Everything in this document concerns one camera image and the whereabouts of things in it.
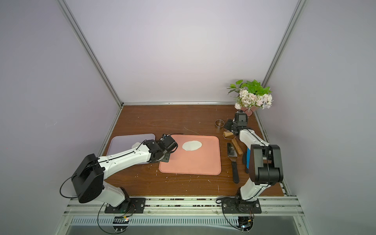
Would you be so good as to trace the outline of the small dough piece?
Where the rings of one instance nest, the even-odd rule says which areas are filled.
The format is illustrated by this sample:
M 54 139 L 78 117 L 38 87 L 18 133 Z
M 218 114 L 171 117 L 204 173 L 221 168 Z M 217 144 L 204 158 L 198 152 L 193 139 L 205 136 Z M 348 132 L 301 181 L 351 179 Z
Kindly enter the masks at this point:
M 202 143 L 200 141 L 188 141 L 182 145 L 182 148 L 185 151 L 196 151 L 201 147 L 202 147 Z

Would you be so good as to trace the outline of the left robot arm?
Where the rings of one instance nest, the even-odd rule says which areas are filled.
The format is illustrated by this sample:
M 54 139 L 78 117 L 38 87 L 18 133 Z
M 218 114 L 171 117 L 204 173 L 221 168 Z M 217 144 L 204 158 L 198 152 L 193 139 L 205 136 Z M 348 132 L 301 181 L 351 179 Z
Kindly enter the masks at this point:
M 97 157 L 86 156 L 74 172 L 71 182 L 79 203 L 97 200 L 121 212 L 131 206 L 131 199 L 124 188 L 115 187 L 105 180 L 110 176 L 142 163 L 168 162 L 171 153 L 178 148 L 171 135 L 162 135 L 158 140 L 146 139 L 135 143 L 129 150 Z

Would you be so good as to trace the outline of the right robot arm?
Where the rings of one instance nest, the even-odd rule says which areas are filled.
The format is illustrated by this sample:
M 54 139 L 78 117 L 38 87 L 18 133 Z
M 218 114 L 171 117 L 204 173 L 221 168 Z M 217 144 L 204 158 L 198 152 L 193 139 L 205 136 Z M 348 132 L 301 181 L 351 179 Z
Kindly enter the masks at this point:
M 263 191 L 283 181 L 281 149 L 262 140 L 248 126 L 248 115 L 243 111 L 236 112 L 233 120 L 227 120 L 224 128 L 238 137 L 249 153 L 246 158 L 249 178 L 239 188 L 236 199 L 254 202 Z

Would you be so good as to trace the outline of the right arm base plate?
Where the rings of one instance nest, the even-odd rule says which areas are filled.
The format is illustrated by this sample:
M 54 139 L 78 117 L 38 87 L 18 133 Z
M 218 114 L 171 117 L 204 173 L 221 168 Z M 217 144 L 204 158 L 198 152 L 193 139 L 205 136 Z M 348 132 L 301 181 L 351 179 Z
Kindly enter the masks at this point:
M 261 214 L 261 205 L 259 200 L 256 201 L 244 201 L 233 197 L 222 197 L 216 200 L 217 204 L 221 205 L 222 212 L 225 214 Z

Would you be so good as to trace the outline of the pink silicone mat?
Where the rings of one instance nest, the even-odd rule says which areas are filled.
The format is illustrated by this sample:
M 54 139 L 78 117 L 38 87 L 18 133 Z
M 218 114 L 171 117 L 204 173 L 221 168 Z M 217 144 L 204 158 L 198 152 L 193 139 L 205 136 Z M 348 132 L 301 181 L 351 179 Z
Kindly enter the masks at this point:
M 159 171 L 174 174 L 219 175 L 221 156 L 219 139 L 215 136 L 172 135 L 178 148 L 171 153 L 168 163 L 160 162 Z M 200 141 L 196 151 L 185 151 L 182 145 L 188 141 Z

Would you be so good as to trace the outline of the wooden rolling pin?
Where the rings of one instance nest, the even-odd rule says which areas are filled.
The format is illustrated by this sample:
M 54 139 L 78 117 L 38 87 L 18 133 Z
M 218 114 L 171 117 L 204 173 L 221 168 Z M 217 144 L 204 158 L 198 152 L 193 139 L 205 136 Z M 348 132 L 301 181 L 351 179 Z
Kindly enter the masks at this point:
M 230 131 L 224 131 L 223 132 L 223 138 L 226 140 L 231 140 L 232 144 L 234 145 L 236 151 L 238 154 L 243 155 L 243 151 L 239 145 L 239 143 L 236 140 L 236 136 L 234 135 L 233 132 Z

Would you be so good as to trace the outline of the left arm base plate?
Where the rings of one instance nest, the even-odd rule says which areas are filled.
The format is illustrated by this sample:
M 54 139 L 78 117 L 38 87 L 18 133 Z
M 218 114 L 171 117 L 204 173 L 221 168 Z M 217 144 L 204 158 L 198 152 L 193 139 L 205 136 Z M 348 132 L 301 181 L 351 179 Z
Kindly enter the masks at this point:
M 105 213 L 143 213 L 146 205 L 146 198 L 127 198 L 119 206 L 106 206 Z

